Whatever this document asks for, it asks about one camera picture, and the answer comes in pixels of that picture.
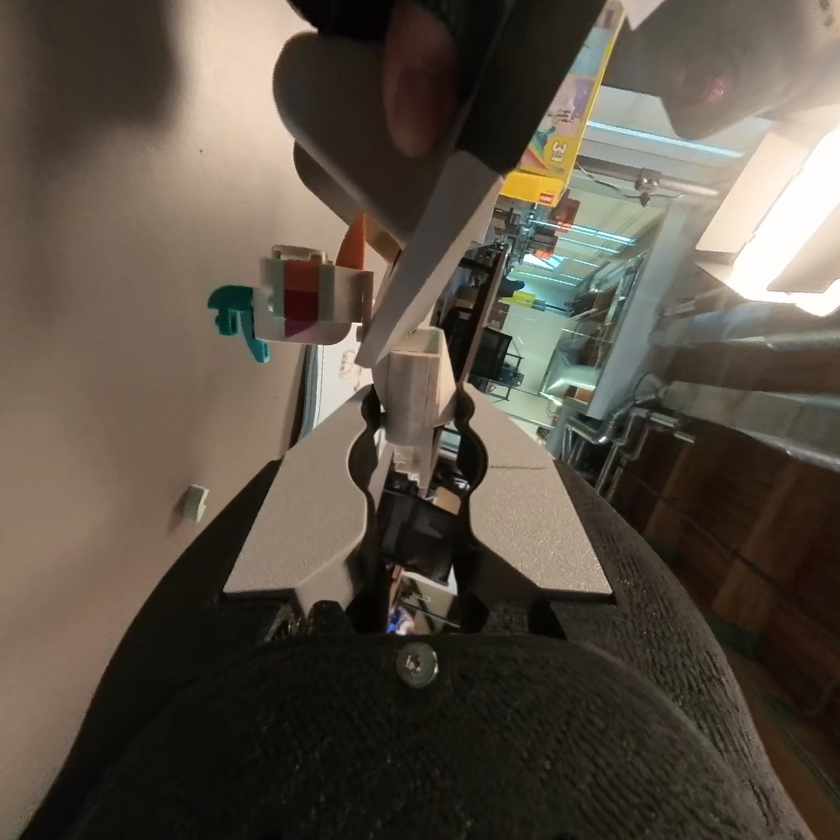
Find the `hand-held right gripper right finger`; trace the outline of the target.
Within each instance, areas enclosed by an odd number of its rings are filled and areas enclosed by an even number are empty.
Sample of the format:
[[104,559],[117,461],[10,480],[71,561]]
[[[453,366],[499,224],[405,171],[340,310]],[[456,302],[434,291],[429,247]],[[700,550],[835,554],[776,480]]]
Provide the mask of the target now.
[[474,386],[458,397],[467,592],[481,602],[610,602],[613,588],[552,456]]

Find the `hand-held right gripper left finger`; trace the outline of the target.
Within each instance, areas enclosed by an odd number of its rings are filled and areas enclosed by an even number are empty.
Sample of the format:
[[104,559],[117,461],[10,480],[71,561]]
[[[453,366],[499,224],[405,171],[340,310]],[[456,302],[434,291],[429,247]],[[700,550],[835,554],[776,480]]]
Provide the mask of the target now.
[[226,596],[351,602],[364,588],[359,550],[377,462],[371,391],[367,385],[353,394],[288,450],[225,582]]

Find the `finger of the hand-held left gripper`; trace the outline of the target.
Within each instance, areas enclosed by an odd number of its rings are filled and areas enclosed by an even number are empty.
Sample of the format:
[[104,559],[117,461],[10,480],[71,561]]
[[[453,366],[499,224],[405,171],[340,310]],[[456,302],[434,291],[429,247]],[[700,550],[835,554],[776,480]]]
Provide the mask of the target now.
[[484,240],[503,181],[470,152],[448,158],[376,299],[357,364],[374,368],[424,322],[466,251]]
[[292,146],[292,160],[301,183],[346,224],[350,224],[360,214],[369,217],[373,229],[368,238],[371,245],[379,240],[391,245],[406,243],[408,234],[399,229],[398,223],[393,222],[374,199],[354,194],[342,185],[296,140]]

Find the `white lego animal model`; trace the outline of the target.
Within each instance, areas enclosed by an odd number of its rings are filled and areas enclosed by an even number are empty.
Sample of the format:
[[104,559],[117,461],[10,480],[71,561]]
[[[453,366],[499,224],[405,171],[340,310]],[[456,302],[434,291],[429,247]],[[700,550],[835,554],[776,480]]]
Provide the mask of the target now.
[[[275,246],[261,261],[257,287],[226,285],[213,290],[207,307],[216,331],[241,336],[256,362],[270,361],[272,343],[332,346],[356,332],[366,338],[373,321],[374,274],[364,265],[368,220],[350,223],[335,260],[313,248]],[[353,361],[372,372],[384,412],[385,440],[394,447],[394,467],[426,490],[434,473],[434,439],[454,416],[456,385],[445,334],[420,328],[382,361]]]

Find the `yellow lego box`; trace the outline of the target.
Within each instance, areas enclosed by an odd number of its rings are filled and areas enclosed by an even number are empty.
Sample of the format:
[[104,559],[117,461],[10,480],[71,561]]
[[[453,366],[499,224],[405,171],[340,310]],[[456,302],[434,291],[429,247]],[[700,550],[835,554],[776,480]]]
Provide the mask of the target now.
[[606,2],[501,195],[557,206],[569,184],[624,18],[622,2]]

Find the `open lego instruction booklet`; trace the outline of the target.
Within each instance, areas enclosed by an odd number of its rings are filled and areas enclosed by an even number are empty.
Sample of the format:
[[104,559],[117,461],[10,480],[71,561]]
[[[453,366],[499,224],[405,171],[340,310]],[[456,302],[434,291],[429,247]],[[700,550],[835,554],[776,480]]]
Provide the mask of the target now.
[[359,348],[360,342],[352,335],[340,343],[307,347],[300,438],[323,423],[355,393],[372,384],[371,370],[356,362]]

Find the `person's left hand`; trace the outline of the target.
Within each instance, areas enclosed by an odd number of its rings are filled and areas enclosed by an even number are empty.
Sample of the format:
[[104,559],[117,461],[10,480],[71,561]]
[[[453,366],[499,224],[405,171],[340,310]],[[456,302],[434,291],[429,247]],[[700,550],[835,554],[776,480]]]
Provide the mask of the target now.
[[402,154],[420,159],[449,129],[457,109],[455,42],[446,25],[413,2],[398,2],[382,51],[385,121]]

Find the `ceiling light panel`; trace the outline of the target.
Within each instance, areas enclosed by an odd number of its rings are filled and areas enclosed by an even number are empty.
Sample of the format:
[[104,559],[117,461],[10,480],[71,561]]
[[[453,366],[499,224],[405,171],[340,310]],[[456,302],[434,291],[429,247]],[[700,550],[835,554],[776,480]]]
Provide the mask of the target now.
[[839,128],[767,132],[696,245],[696,265],[746,301],[818,318],[839,306]]

